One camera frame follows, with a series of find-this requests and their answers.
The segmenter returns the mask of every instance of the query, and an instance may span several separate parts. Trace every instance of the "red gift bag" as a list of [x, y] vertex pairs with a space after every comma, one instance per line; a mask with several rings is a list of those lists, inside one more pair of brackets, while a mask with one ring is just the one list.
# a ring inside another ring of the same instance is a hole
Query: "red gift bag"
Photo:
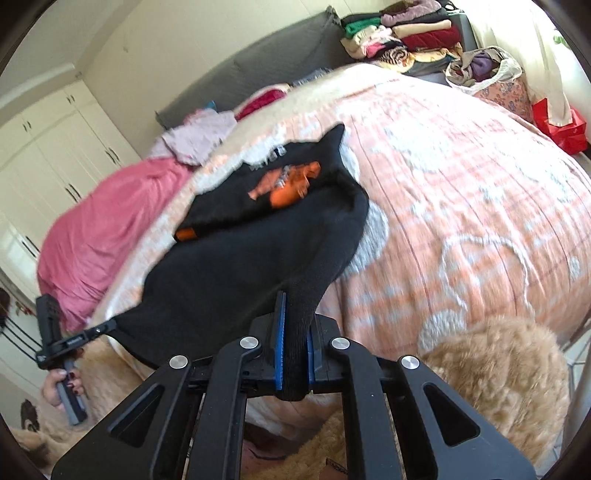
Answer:
[[576, 109], [570, 108], [573, 114], [572, 123], [556, 127], [548, 122], [548, 99], [540, 100], [532, 108], [535, 126], [542, 130], [542, 133], [548, 135], [566, 153], [574, 155], [587, 149], [587, 138], [585, 137], [587, 122]]

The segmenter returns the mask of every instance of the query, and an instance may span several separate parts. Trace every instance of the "red folded clothing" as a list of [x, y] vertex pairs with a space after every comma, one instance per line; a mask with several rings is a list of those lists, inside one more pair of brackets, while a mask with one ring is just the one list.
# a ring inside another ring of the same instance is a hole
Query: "red folded clothing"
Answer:
[[433, 50], [435, 48], [453, 48], [461, 41], [460, 31], [452, 25], [446, 30], [418, 33], [404, 37], [402, 42], [409, 51]]
[[273, 89], [268, 90], [263, 93], [261, 96], [253, 98], [251, 102], [249, 102], [245, 107], [238, 113], [234, 115], [236, 121], [240, 121], [243, 118], [247, 117], [251, 113], [260, 110], [264, 106], [270, 105], [271, 103], [275, 102], [276, 100], [280, 100], [285, 97], [287, 94], [283, 90]]

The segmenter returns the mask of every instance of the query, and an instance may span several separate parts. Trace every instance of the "white wardrobe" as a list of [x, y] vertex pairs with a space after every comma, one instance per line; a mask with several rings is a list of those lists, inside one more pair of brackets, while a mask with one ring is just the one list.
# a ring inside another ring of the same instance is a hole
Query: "white wardrobe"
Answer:
[[53, 222], [139, 160], [83, 81], [0, 127], [0, 268], [27, 297], [39, 295], [37, 257]]

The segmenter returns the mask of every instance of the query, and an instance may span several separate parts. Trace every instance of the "white curtain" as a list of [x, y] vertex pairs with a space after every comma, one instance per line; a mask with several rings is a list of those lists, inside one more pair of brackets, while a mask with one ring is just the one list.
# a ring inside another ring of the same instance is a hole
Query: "white curtain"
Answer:
[[454, 0], [464, 10], [480, 48], [498, 46], [523, 67], [532, 103], [548, 99], [548, 118], [562, 127], [572, 122], [554, 57], [554, 25], [532, 0]]

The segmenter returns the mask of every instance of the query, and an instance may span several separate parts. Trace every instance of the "gray headboard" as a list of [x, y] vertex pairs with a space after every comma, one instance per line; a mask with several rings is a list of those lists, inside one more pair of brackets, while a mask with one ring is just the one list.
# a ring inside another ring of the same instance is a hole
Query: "gray headboard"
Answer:
[[267, 85], [290, 83], [322, 67], [349, 64], [353, 59], [341, 45], [342, 37], [339, 17], [328, 7], [223, 61], [157, 112], [156, 120], [166, 129], [177, 127], [187, 114], [211, 100], [219, 111], [232, 110]]

